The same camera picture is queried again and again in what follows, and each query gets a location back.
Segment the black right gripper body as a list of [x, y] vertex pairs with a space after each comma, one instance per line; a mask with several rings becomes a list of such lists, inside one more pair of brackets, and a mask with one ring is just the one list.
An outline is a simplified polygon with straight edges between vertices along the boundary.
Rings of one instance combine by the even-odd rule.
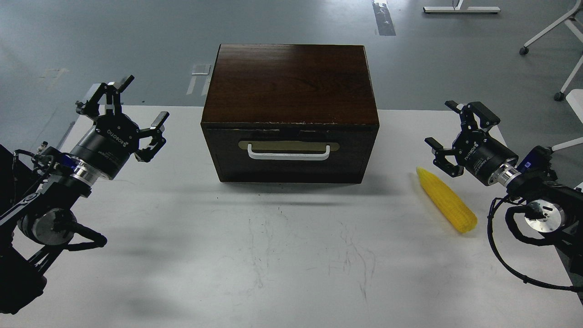
[[454, 141], [457, 164], [483, 185], [494, 184], [493, 174], [503, 164], [516, 164], [518, 155], [484, 131], [462, 131]]

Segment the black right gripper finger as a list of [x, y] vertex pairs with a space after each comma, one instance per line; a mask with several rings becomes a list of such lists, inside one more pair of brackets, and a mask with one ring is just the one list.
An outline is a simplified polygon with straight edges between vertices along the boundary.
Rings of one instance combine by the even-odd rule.
[[462, 104], [449, 100], [445, 102], [445, 106], [459, 114], [461, 128], [459, 136], [469, 136], [470, 133], [488, 135], [491, 127], [501, 123], [501, 119], [482, 102]]
[[458, 177], [464, 173], [464, 168], [458, 164], [454, 165], [446, 156], [454, 155], [456, 150], [453, 148], [444, 148], [437, 140], [433, 137], [428, 137], [424, 139], [425, 143], [429, 145], [432, 149], [432, 153], [435, 156], [433, 164], [437, 166], [440, 170], [448, 174], [450, 177]]

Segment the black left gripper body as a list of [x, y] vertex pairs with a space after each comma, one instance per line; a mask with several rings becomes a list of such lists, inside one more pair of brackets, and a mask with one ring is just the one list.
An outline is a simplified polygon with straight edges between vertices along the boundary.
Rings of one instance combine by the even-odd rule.
[[70, 154], [112, 180], [137, 151], [138, 131], [138, 125], [125, 114], [98, 116]]

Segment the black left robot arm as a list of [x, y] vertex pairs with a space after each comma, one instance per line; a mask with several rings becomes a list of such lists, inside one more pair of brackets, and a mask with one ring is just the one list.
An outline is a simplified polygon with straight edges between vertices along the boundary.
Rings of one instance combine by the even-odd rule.
[[1, 148], [1, 312], [14, 315], [42, 295], [44, 276], [63, 251], [104, 247], [105, 236], [77, 221], [72, 206], [99, 178], [114, 179], [131, 155], [149, 162], [166, 143], [162, 111], [140, 129], [122, 111], [134, 80], [95, 83], [77, 114], [93, 125], [71, 152], [42, 143], [36, 153]]

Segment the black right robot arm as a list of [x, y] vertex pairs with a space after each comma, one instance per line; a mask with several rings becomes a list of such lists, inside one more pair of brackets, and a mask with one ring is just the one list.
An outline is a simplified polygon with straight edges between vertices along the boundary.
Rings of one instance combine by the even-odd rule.
[[518, 162], [518, 155], [490, 135], [501, 120], [487, 106], [453, 100], [445, 105], [459, 115], [461, 131], [452, 148], [425, 139], [435, 166], [452, 177], [467, 171], [483, 185], [503, 185], [508, 200], [523, 201], [506, 211], [514, 237], [529, 245], [558, 247], [570, 261], [570, 272], [581, 275], [582, 192], [557, 182], [552, 150], [534, 147]]

